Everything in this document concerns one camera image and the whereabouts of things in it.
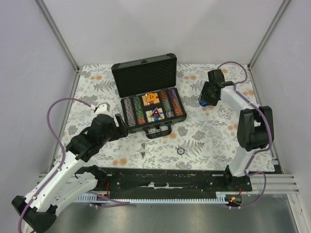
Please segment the orange big blind button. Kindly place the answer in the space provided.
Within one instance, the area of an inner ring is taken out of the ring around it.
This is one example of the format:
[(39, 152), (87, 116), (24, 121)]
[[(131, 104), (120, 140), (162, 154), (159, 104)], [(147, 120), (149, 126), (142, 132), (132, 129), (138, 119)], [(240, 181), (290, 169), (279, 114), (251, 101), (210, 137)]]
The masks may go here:
[(156, 93), (148, 93), (148, 94), (146, 94), (146, 100), (148, 102), (155, 101), (156, 98), (157, 98)]

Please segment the blue tan chip row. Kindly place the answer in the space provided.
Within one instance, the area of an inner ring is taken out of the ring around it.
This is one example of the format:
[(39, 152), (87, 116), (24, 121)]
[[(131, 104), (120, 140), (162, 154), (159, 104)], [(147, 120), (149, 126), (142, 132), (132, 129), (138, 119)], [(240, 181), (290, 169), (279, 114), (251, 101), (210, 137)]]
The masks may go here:
[(131, 100), (130, 99), (125, 99), (124, 100), (124, 105), (125, 105), (125, 109), (126, 109), (128, 126), (129, 127), (135, 127), (136, 126), (136, 121), (135, 121), (135, 116), (134, 116), (134, 111), (133, 111), (133, 106), (131, 104)]

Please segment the aluminium frame post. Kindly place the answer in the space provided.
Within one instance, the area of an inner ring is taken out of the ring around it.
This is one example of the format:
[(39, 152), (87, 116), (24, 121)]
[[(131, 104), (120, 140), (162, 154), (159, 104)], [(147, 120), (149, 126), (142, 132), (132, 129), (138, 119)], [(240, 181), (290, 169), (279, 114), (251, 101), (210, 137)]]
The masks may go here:
[(256, 50), (255, 50), (255, 52), (254, 52), (250, 62), (247, 65), (249, 70), (251, 70), (254, 67), (256, 61), (258, 60), (258, 58), (261, 55), (263, 49), (267, 45), (270, 37), (272, 36), (274, 31), (276, 30), (279, 22), (281, 21), (283, 15), (287, 11), (287, 9), (290, 6), (291, 2), (292, 2), (291, 0), (283, 0), (281, 2), (281, 5), (279, 6), (277, 12), (275, 13), (272, 21), (270, 22), (266, 32), (263, 35), (263, 38), (261, 39), (261, 41), (260, 41), (259, 45), (257, 46), (257, 48), (256, 48)]
[(55, 23), (48, 7), (46, 6), (45, 2), (43, 0), (34, 0), (36, 3), (37, 7), (41, 11), (45, 21), (47, 22), (49, 28), (51, 29), (54, 37), (56, 38), (58, 44), (60, 45), (62, 51), (64, 52), (66, 58), (68, 59), (70, 65), (72, 68), (75, 70), (75, 72), (78, 72), (80, 67), (76, 60), (74, 59), (68, 45), (66, 44), (57, 24)]

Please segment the triangular all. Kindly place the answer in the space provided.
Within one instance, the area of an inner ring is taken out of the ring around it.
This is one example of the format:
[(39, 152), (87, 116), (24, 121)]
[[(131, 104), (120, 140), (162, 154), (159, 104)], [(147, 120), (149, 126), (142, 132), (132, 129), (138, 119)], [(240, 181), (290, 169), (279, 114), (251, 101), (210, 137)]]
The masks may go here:
[(163, 112), (160, 109), (150, 110), (150, 118), (163, 118)]

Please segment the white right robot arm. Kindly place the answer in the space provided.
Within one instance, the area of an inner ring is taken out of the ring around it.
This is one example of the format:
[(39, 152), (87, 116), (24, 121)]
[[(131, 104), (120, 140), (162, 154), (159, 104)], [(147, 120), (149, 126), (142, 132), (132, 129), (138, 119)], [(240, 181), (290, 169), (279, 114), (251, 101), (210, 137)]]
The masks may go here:
[(211, 70), (207, 74), (208, 81), (199, 96), (200, 105), (216, 106), (219, 101), (223, 101), (239, 116), (239, 147), (226, 168), (228, 176), (222, 180), (226, 190), (234, 191), (240, 186), (239, 177), (247, 174), (254, 156), (271, 148), (274, 139), (273, 112), (269, 106), (259, 106), (247, 99), (232, 81), (225, 80), (220, 69)]

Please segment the right aluminium frame post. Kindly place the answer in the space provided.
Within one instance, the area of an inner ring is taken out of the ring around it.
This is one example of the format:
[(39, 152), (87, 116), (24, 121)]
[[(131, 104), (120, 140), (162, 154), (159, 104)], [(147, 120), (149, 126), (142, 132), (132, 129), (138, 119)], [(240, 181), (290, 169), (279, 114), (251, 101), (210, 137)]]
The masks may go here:
[(283, 15), (287, 11), (287, 9), (290, 6), (291, 2), (292, 2), (291, 0), (283, 0), (281, 2), (281, 5), (279, 6), (277, 12), (275, 13), (272, 21), (270, 22), (266, 32), (263, 35), (263, 38), (261, 39), (261, 41), (260, 41), (259, 45), (257, 46), (257, 48), (256, 48), (256, 50), (255, 50), (255, 52), (254, 52), (250, 62), (247, 65), (249, 70), (251, 70), (254, 67), (256, 61), (258, 60), (258, 58), (261, 55), (263, 49), (267, 45), (270, 37), (272, 36), (274, 31), (276, 30), (279, 22), (281, 21)]

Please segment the blue playing card deck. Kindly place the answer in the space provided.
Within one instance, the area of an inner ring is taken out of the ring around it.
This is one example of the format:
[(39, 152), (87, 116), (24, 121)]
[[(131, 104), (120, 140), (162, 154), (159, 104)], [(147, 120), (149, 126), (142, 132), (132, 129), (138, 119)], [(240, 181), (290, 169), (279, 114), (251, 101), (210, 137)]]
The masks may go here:
[(153, 110), (146, 111), (145, 114), (146, 114), (148, 123), (152, 123), (152, 122), (165, 119), (162, 108), (155, 108)]

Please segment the red playing card deck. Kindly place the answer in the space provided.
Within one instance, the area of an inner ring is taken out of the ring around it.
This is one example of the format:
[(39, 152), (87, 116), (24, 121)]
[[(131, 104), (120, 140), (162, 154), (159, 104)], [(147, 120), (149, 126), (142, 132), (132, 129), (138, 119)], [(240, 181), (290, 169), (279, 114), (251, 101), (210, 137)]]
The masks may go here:
[(143, 106), (150, 106), (150, 105), (160, 103), (158, 93), (147, 93), (147, 94), (141, 96), (141, 99), (143, 102)]

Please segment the blue small blind button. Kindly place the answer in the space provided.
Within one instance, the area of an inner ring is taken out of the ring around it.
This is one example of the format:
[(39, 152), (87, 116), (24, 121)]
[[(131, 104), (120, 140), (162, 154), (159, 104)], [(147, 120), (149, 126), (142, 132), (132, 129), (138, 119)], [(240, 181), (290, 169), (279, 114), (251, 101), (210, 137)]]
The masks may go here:
[(202, 107), (206, 107), (206, 106), (205, 106), (205, 103), (206, 103), (205, 101), (204, 101), (204, 102), (199, 102), (199, 104), (200, 104)]

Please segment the green chip row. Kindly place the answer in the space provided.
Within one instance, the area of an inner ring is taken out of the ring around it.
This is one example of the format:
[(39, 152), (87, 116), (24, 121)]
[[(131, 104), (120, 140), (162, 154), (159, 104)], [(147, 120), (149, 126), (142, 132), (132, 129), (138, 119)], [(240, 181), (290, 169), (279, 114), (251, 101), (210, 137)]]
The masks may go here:
[(142, 108), (141, 102), (139, 100), (139, 97), (137, 97), (137, 96), (133, 97), (133, 102), (134, 102), (134, 106), (135, 106), (138, 124), (139, 125), (145, 124), (146, 120), (145, 120), (145, 117), (143, 114), (143, 108)]

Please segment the orange black chip row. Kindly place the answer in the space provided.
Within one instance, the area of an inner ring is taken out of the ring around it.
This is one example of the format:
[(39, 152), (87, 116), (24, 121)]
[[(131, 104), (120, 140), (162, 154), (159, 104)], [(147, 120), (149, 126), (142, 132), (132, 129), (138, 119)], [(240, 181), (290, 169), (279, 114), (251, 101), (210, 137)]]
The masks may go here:
[(161, 96), (161, 100), (162, 100), (162, 103), (163, 103), (163, 106), (166, 112), (166, 117), (167, 118), (173, 117), (174, 116), (173, 111), (172, 111), (168, 96), (166, 94), (166, 91), (164, 90), (160, 91), (160, 96)]

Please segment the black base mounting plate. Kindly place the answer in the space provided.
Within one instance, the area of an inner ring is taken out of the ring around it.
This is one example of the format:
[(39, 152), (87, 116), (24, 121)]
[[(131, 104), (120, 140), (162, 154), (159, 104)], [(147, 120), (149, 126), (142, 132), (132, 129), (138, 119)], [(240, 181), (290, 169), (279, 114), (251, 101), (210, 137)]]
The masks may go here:
[(214, 192), (248, 192), (252, 185), (248, 176), (232, 178), (226, 171), (134, 169), (101, 167), (95, 174), (99, 181), (95, 190), (108, 188), (112, 193), (125, 193), (140, 189), (202, 189)]

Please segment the black poker set case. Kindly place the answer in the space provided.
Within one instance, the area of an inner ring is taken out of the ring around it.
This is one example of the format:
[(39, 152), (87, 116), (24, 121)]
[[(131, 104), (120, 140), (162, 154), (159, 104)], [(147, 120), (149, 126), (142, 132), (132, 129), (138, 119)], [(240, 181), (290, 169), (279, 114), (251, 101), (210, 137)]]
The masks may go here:
[[(128, 61), (114, 64), (111, 72), (117, 87), (118, 95), (121, 98), (121, 107), (124, 115), (124, 121), (129, 133), (145, 132), (147, 138), (155, 139), (167, 136), (172, 132), (173, 124), (183, 122), (187, 114), (176, 86), (177, 78), (177, 57), (173, 53), (144, 58), (140, 60)], [(182, 116), (176, 116), (173, 103), (169, 94), (169, 89), (174, 89), (183, 111)], [(166, 117), (166, 112), (161, 100), (160, 91), (166, 91), (173, 117)], [(160, 103), (150, 106), (143, 106), (141, 96), (147, 93), (158, 93)], [(146, 120), (145, 124), (139, 125), (133, 102), (133, 97), (139, 97), (143, 108), (143, 114)], [(133, 106), (136, 126), (129, 127), (126, 115), (124, 100), (130, 99)], [(155, 108), (162, 108), (165, 119), (148, 123), (145, 112)]]

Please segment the left aluminium frame post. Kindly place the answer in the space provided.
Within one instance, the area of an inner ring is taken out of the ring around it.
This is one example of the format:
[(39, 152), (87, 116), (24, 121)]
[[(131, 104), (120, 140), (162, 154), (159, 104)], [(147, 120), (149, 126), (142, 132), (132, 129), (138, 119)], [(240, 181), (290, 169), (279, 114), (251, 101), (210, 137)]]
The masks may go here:
[(80, 67), (76, 60), (74, 59), (68, 45), (66, 44), (57, 24), (55, 23), (48, 7), (46, 6), (45, 2), (43, 0), (34, 0), (36, 3), (37, 7), (41, 11), (45, 21), (47, 22), (49, 28), (51, 29), (54, 37), (56, 38), (58, 44), (60, 45), (62, 51), (64, 52), (66, 58), (68, 59), (70, 65), (72, 68), (75, 70), (75, 72), (78, 72)]

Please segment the purple orange chip row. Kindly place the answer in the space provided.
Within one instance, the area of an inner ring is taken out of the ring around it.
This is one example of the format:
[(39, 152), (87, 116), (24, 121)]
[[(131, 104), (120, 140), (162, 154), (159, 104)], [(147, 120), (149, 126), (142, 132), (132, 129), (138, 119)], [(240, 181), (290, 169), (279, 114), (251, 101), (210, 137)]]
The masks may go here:
[(182, 111), (181, 106), (179, 104), (175, 90), (173, 88), (169, 89), (169, 94), (170, 94), (170, 97), (171, 97), (171, 100), (173, 103), (173, 108), (174, 108), (176, 116), (182, 116), (183, 111)]

